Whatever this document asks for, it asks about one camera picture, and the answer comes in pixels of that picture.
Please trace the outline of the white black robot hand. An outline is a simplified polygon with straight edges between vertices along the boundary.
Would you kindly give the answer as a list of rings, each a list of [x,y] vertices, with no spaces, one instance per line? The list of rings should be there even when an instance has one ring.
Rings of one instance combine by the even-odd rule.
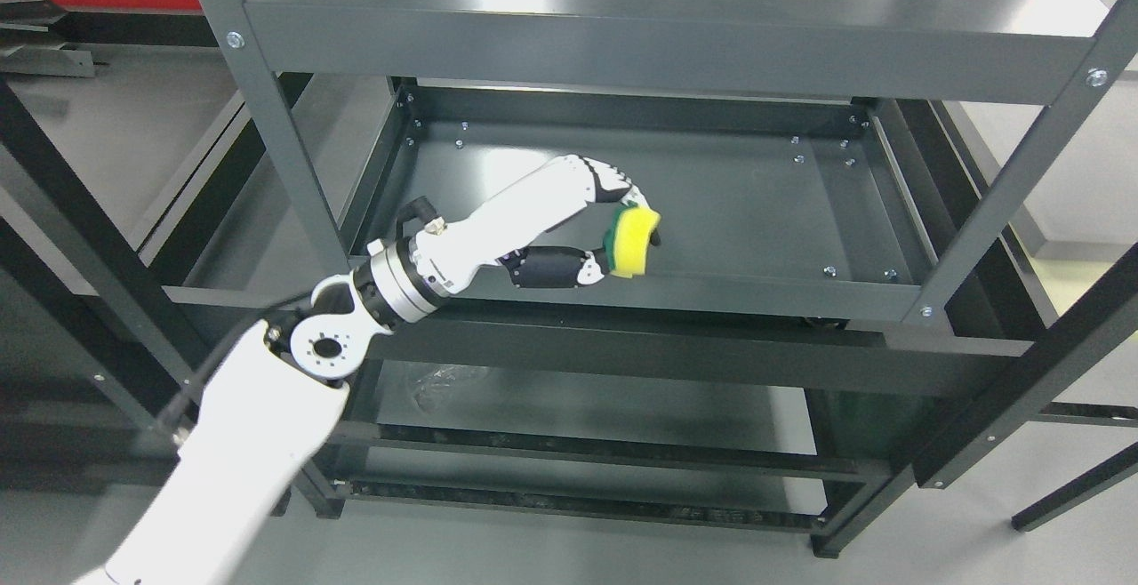
[[[467,219],[420,231],[412,240],[411,262],[428,285],[442,285],[451,294],[464,291],[481,267],[506,267],[517,288],[597,285],[609,277],[603,241],[592,250],[536,244],[591,204],[612,204],[615,212],[621,205],[653,209],[621,168],[569,153],[533,168]]]

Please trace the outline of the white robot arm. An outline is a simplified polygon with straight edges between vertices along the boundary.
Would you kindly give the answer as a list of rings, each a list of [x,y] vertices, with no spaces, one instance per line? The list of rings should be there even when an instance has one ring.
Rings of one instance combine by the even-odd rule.
[[[211,362],[196,426],[138,524],[81,584],[226,584],[284,488],[324,446],[378,335],[464,291],[479,261],[419,234],[256,318]]]

